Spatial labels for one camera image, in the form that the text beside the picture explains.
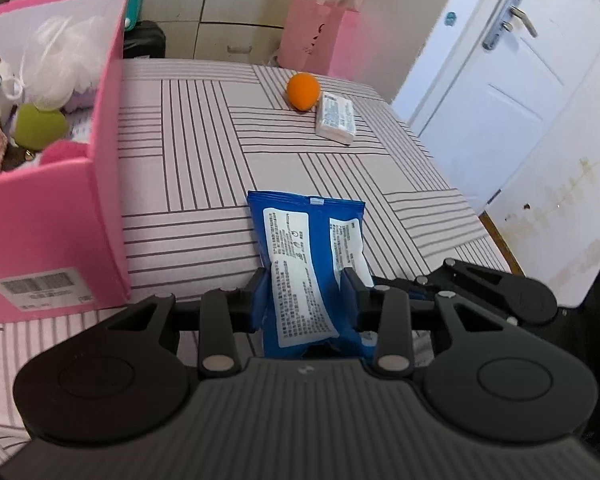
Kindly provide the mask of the blue snack packet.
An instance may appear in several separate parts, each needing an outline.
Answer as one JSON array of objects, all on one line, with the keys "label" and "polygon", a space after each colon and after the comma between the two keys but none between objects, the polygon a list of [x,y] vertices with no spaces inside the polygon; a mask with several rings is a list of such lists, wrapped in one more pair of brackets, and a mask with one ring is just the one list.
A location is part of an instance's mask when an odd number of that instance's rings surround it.
[{"label": "blue snack packet", "polygon": [[271,293],[256,315],[270,359],[369,358],[377,336],[358,333],[342,303],[341,272],[374,282],[363,254],[365,204],[274,191],[247,195]]}]

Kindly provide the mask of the red strawberry plush pouch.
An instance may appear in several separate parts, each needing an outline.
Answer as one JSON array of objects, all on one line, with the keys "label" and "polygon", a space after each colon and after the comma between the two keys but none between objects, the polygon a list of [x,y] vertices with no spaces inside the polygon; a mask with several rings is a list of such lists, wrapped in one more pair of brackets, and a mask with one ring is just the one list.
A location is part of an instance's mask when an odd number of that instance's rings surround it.
[{"label": "red strawberry plush pouch", "polygon": [[88,145],[73,140],[60,139],[50,144],[40,155],[40,165],[56,164],[87,156]]}]

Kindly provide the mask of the green plush ball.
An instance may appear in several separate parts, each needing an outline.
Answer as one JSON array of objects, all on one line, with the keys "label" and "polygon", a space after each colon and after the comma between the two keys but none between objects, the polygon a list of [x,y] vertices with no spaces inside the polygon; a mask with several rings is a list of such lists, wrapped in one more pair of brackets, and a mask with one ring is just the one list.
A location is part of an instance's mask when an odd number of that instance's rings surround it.
[{"label": "green plush ball", "polygon": [[12,138],[20,148],[40,152],[65,139],[70,125],[60,110],[39,110],[31,103],[18,108]]}]

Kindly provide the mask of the striped pink bed sheet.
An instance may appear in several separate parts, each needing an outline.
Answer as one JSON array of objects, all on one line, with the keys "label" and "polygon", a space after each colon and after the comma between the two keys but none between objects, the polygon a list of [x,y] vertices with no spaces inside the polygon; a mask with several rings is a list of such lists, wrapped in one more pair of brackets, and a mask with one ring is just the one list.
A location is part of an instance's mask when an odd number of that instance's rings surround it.
[{"label": "striped pink bed sheet", "polygon": [[259,262],[251,190],[362,200],[378,276],[414,278],[448,257],[506,268],[463,195],[375,90],[321,79],[355,106],[358,138],[341,146],[289,106],[288,79],[260,65],[125,62],[111,153],[131,300],[242,286]]}]

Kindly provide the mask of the pink cardboard storage box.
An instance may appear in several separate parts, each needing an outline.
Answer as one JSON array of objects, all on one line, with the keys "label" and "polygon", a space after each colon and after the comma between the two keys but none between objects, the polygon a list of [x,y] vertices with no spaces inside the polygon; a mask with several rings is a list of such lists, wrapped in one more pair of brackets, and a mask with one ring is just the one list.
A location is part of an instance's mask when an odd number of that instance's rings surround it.
[{"label": "pink cardboard storage box", "polygon": [[0,5],[0,55],[12,67],[49,18],[102,18],[86,143],[0,173],[0,323],[117,307],[130,294],[123,247],[118,111],[126,0],[15,0]]}]

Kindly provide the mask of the white tissue packet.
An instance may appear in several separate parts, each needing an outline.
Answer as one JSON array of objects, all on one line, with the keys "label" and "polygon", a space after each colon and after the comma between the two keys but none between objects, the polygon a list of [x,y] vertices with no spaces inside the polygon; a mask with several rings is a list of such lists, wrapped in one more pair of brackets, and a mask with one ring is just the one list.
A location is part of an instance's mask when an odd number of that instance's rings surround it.
[{"label": "white tissue packet", "polygon": [[315,133],[324,139],[351,145],[356,139],[353,102],[323,91],[317,104]]}]

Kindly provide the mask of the white door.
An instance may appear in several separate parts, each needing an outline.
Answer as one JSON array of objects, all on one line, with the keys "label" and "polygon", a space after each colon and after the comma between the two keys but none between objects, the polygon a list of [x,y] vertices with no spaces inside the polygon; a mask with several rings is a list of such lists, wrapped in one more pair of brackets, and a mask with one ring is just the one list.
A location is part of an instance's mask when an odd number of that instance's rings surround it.
[{"label": "white door", "polygon": [[482,47],[503,0],[449,0],[392,103],[448,181],[483,212],[540,142],[600,53],[600,0],[522,0]]}]

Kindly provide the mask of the orange plush ball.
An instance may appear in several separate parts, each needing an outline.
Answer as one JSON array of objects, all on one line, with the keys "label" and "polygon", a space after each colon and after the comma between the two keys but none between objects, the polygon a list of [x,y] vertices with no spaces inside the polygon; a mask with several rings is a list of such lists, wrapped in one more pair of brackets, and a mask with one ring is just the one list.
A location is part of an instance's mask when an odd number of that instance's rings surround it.
[{"label": "orange plush ball", "polygon": [[320,82],[309,73],[296,73],[286,85],[289,104],[299,112],[307,112],[318,102],[321,95]]}]

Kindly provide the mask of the purple plush toy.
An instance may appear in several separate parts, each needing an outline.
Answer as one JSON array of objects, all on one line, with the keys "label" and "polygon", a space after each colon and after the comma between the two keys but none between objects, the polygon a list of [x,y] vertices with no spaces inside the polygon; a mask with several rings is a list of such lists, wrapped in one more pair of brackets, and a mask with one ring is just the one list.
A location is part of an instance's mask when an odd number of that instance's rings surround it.
[{"label": "purple plush toy", "polygon": [[73,91],[67,102],[60,108],[65,114],[78,112],[79,110],[87,110],[95,104],[98,90],[96,88],[88,88],[83,92]]}]

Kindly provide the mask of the pink paper gift bag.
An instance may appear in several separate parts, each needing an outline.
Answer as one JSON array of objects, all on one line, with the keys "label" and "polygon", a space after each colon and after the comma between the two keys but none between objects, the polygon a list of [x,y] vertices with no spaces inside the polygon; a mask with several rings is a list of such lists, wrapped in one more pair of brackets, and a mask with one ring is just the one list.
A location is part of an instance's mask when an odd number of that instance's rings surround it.
[{"label": "pink paper gift bag", "polygon": [[280,67],[329,77],[354,74],[360,14],[321,0],[292,0],[277,52]]}]

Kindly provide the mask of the black suitcase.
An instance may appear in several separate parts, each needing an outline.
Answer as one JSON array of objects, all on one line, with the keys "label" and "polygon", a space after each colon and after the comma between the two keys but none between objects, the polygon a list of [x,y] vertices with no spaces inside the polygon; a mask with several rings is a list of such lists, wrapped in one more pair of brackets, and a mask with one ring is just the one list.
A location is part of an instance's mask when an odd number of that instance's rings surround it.
[{"label": "black suitcase", "polygon": [[153,21],[138,21],[123,35],[124,58],[165,58],[166,34]]}]

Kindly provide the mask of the white wardrobe cabinet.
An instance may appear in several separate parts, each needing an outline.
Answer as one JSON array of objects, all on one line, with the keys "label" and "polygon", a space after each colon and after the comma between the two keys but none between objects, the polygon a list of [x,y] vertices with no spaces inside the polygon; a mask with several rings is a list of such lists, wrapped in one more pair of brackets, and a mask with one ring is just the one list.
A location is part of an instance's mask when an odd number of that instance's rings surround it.
[{"label": "white wardrobe cabinet", "polygon": [[268,64],[291,0],[143,0],[140,19],[166,35],[167,58]]}]

